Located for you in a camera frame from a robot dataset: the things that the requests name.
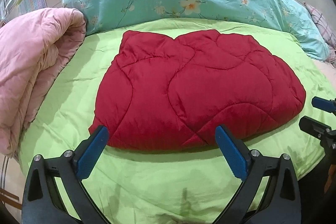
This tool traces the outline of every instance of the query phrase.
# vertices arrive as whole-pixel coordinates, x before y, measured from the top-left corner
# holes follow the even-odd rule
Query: green bed sheet
[[[298,178],[306,175],[322,159],[324,152],[318,140],[300,131],[299,118],[308,115],[336,127],[333,114],[314,109],[310,103],[313,96],[335,98],[331,84],[294,36],[253,25],[203,19],[162,19],[87,37],[57,77],[36,119],[21,138],[19,157],[23,173],[27,175],[34,155],[57,157],[88,138],[99,84],[118,54],[126,30],[176,37],[206,29],[252,35],[287,62],[299,77],[307,91],[300,115],[246,144],[267,156],[288,153]],[[217,148],[155,154],[106,147],[91,176],[83,183],[114,224],[168,224],[177,219],[211,223],[229,202],[240,180],[232,175]],[[256,208],[265,185],[266,180],[263,180],[251,208]],[[59,187],[70,214],[76,216],[64,188]]]

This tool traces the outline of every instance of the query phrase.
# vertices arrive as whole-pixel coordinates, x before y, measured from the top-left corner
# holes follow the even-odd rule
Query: poster
[[[46,8],[47,4],[45,0],[21,0],[18,5],[19,15]]]
[[[4,19],[6,14],[5,0],[0,0],[0,20]]]

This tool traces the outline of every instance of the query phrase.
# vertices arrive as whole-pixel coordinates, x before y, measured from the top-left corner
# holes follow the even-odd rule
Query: bedspread
[[[176,38],[208,29],[223,34],[252,35],[295,72],[307,94],[302,112],[282,127],[249,139],[246,145],[271,157],[289,154],[298,179],[310,172],[324,157],[324,151],[319,140],[301,131],[298,123],[307,115],[336,128],[333,114],[311,105],[314,96],[335,98],[336,94],[297,40],[288,33],[248,24],[180,18],[146,22],[86,37],[22,136],[19,157],[23,173],[27,175],[35,155],[59,157],[89,137],[87,128],[94,118],[97,90],[119,52],[124,32],[156,32]],[[62,182],[57,183],[68,212],[76,217]],[[83,180],[101,212],[111,223],[118,224],[175,223],[172,219],[178,219],[177,223],[212,223],[240,183],[219,149],[144,153],[110,146],[101,154],[90,177]],[[262,180],[251,210],[258,208],[266,184],[267,179]]]
[[[0,152],[12,157],[44,96],[85,37],[76,9],[46,8],[0,29]]]
[[[288,32],[305,53],[329,57],[328,46],[307,9],[295,0],[62,0],[88,19],[87,35],[161,18],[203,18]]]
[[[215,145],[219,124],[238,139],[268,132],[299,114],[305,98],[293,70],[251,35],[127,31],[89,131],[106,126],[108,145],[124,149]]]

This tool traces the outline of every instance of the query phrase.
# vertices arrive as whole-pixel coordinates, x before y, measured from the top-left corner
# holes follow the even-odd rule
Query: chart on wall
[[[45,0],[21,0],[18,5],[18,12],[20,15],[24,15],[26,13],[46,7],[47,4]]]

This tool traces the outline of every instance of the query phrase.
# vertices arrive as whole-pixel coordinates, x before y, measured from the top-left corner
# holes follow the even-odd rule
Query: blue gripper pad
[[[108,140],[109,132],[106,127],[102,127],[77,162],[76,177],[79,180],[87,179],[90,176]]]
[[[336,111],[336,106],[334,105],[334,102],[323,98],[314,97],[311,100],[311,104],[313,107],[316,107],[329,113]]]
[[[236,178],[245,181],[248,175],[249,163],[246,161],[244,156],[241,154],[234,142],[221,126],[216,128],[215,139],[227,163],[229,164],[233,175]]]

